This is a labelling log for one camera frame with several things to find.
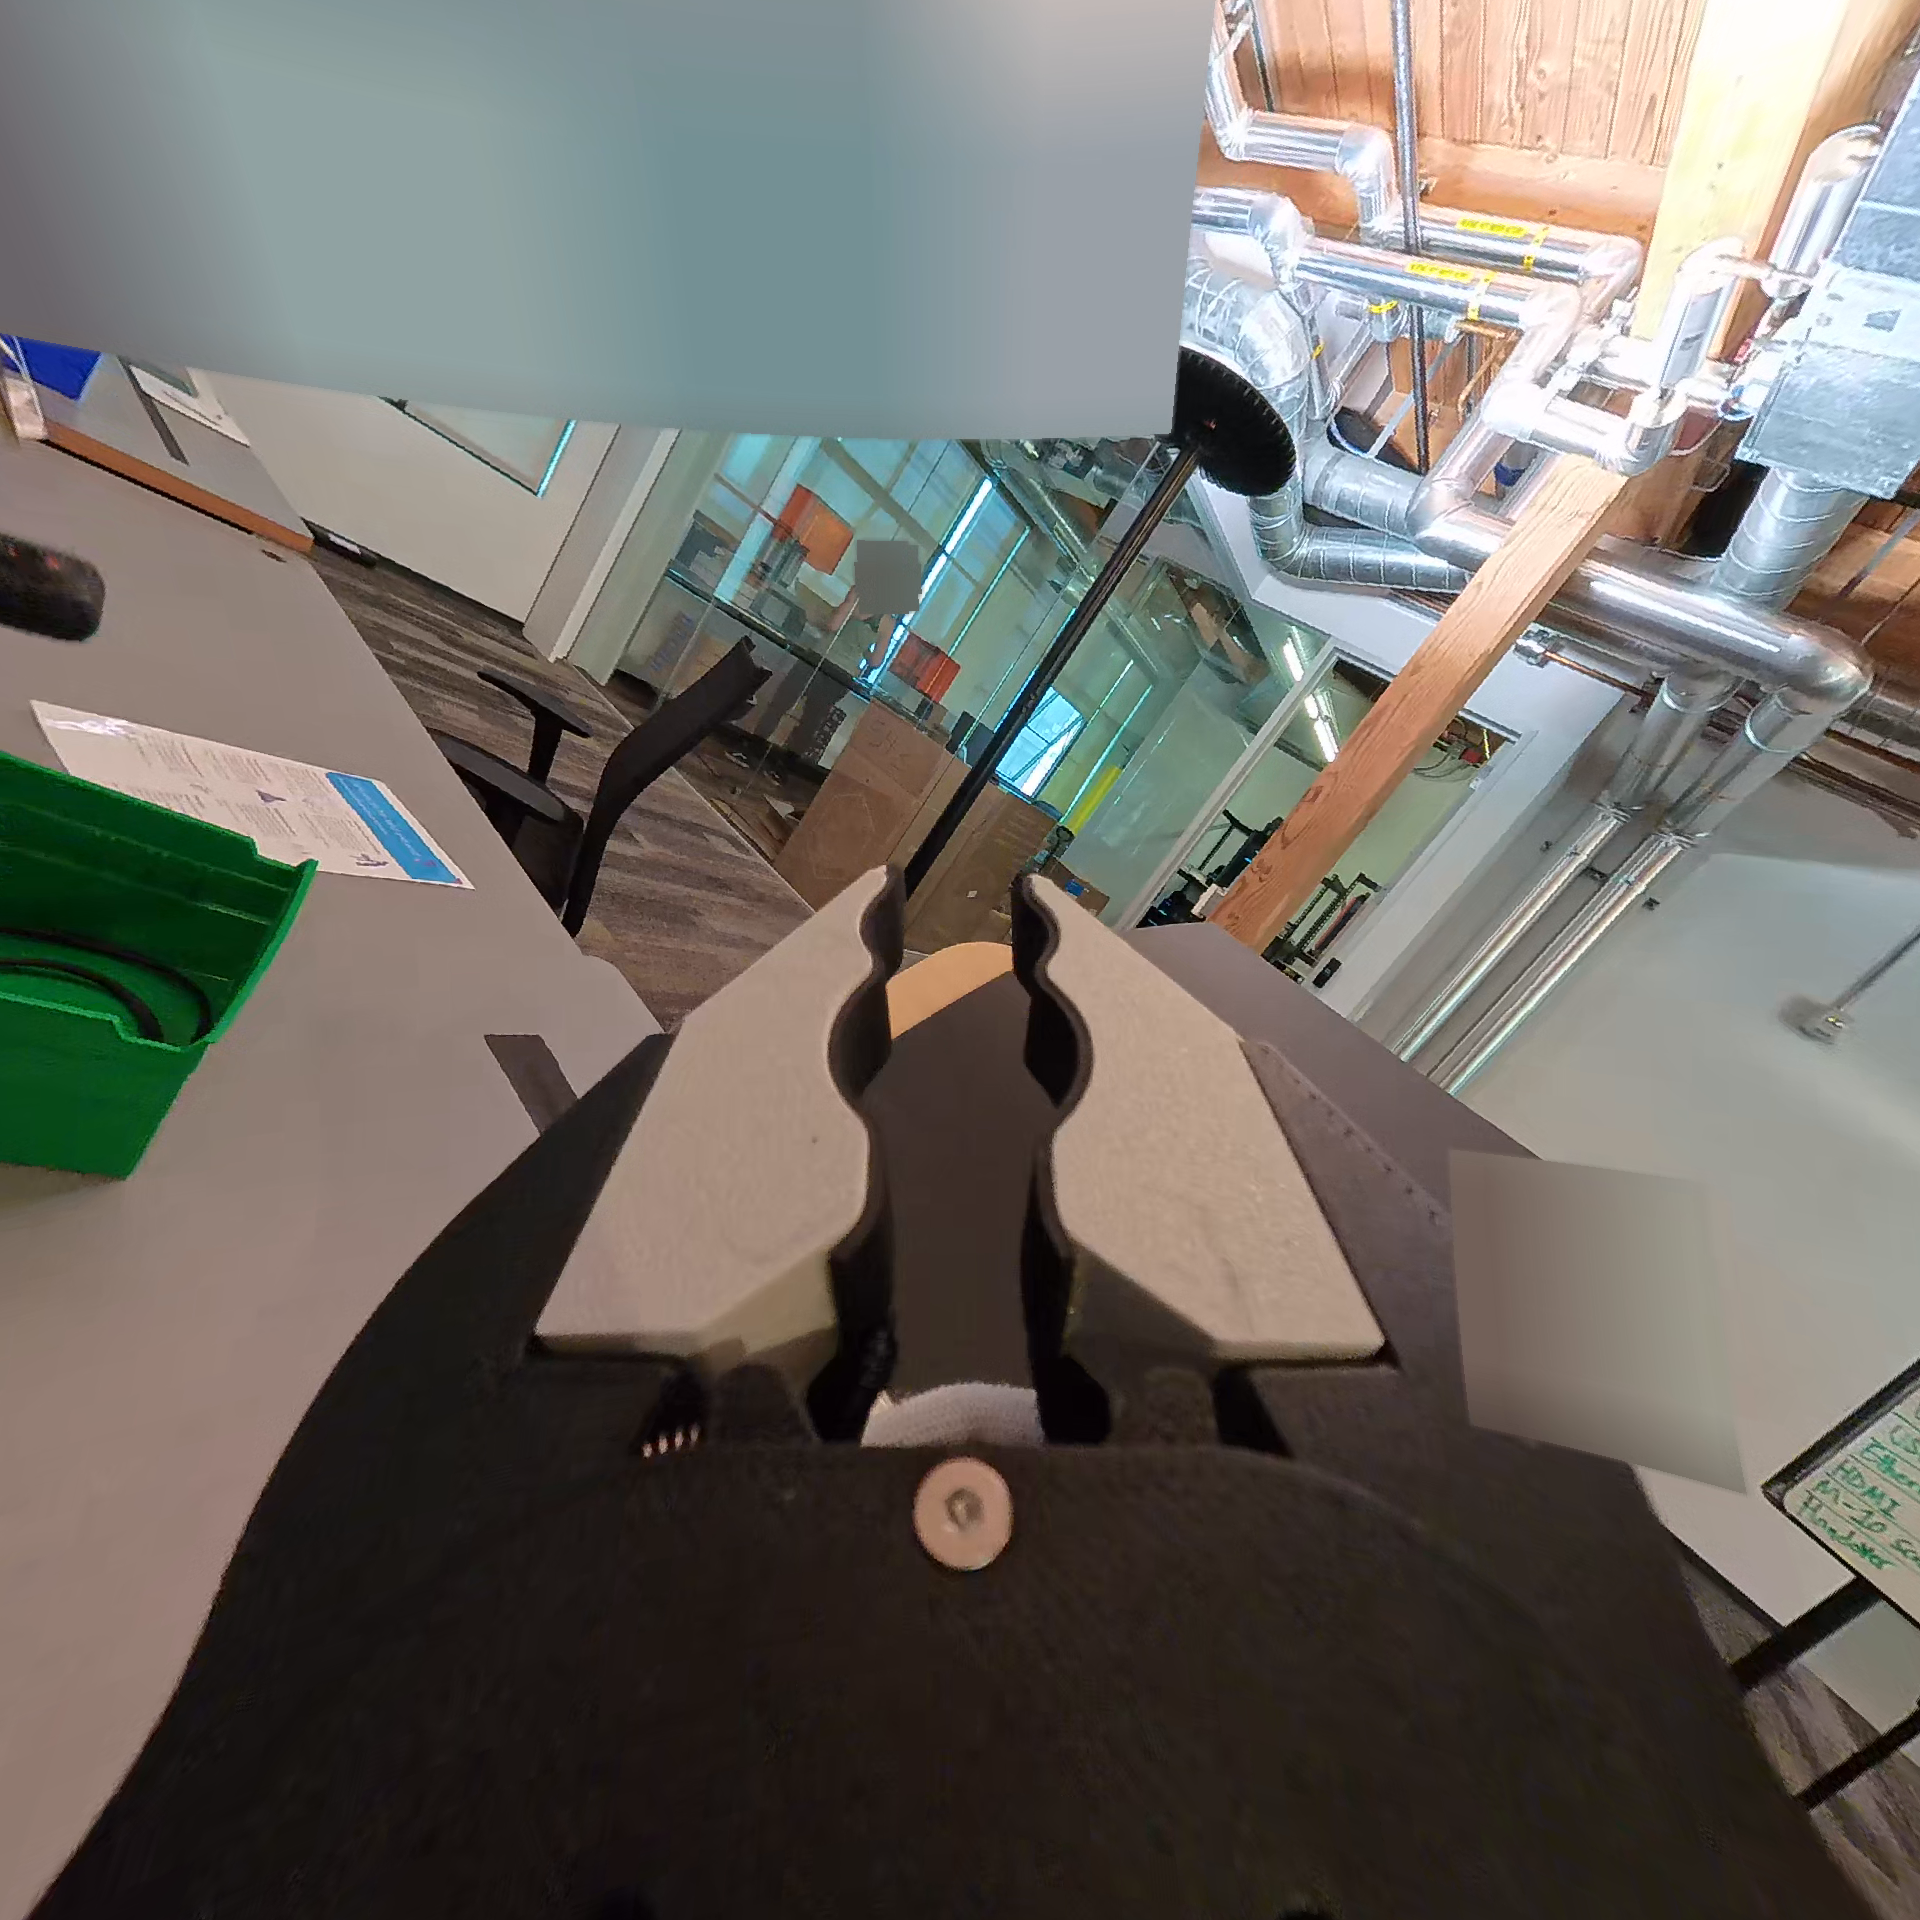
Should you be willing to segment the black office chair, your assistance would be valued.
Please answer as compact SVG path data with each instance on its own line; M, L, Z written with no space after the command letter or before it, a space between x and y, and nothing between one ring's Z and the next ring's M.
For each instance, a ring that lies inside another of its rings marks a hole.
M737 720L767 678L769 669L756 666L752 645L736 643L614 745L586 814L566 804L546 777L562 736L589 738L592 732L565 701L527 682L494 669L479 675L482 683L513 697L533 718L527 769L521 771L458 736L430 732L430 738L513 853L541 900L556 909L566 936L576 937L586 922L608 842L625 812L709 733Z

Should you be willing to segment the silver insulated pipes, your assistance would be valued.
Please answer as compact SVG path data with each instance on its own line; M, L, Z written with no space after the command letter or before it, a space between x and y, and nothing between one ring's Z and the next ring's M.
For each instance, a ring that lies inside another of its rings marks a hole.
M1262 182L1201 186L1197 237L1260 245L1263 281L1197 260L1183 345L1285 418L1298 469L1260 484L1263 565L1447 609L1388 691L1413 758L1534 627L1650 662L1599 795L1425 1001L1413 1064L1592 857L1607 882L1447 1051L1460 1092L1549 994L1764 781L1844 718L1916 741L1863 645L1789 610L1869 501L1916 467L1916 37L1876 112L1826 133L1792 188L1796 86L1844 4L1706 8L1654 246L1423 200L1407 4L1393 128L1263 112L1240 82L1256 4L1215 4L1207 131Z

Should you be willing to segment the black pole with disc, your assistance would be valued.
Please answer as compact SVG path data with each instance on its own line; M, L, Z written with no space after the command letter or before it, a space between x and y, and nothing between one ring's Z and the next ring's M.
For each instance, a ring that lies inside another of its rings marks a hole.
M1030 723L1053 682L1092 632L1124 573L1140 560L1146 539L1161 526L1177 496L1199 474L1237 496L1263 496L1285 490L1295 474L1293 436L1279 409L1239 370L1192 347L1181 347L1173 394L1173 422L1164 436L1167 459L1137 513L1128 520L1092 582L1079 596L1064 625L1007 701L990 742L969 765L941 817L908 860L897 891L909 905L946 853L972 806L993 784L1002 755Z

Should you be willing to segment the printed paper sheet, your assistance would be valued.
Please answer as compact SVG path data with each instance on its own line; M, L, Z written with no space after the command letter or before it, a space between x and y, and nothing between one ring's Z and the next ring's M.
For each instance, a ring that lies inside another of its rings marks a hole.
M239 832L262 857L471 889L383 781L95 712L34 701L32 716L68 774Z

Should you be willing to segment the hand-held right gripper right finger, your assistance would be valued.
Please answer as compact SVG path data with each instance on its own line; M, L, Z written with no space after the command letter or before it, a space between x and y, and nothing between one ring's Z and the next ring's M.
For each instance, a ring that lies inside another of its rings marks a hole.
M1040 1428L1100 1444L1173 1371L1372 1364L1385 1333L1233 1026L1053 882L1014 884L1047 1094L1021 1238Z

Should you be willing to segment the cardboard box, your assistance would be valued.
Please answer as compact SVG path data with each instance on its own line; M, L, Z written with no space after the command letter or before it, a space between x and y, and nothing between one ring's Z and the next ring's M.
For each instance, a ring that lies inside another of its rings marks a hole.
M775 872L808 907L856 875L903 872L969 769L887 707L868 707L800 817ZM1014 877L1044 857L1058 821L1006 784L990 786L912 893L903 941L914 954L1009 937Z

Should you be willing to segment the green plastic bin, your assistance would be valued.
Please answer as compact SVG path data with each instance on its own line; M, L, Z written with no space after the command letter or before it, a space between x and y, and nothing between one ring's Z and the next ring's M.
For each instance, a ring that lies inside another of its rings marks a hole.
M2 1161L127 1177L280 954L313 865L2 756Z

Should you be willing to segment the whiteboard on stand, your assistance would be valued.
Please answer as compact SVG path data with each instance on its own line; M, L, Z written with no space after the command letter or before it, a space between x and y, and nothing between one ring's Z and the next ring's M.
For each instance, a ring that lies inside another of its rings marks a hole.
M1918 1625L1918 1366L1901 1370L1768 1475L1762 1497L1848 1576L1730 1664L1738 1694L1785 1673L1876 1604Z

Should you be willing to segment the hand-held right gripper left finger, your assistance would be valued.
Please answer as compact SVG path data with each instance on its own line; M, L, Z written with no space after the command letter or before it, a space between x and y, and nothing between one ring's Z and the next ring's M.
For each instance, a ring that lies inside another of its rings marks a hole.
M893 1214L863 1094L893 1035L901 875L876 866L690 1013L645 1092L535 1337L766 1366L826 1443L896 1364Z

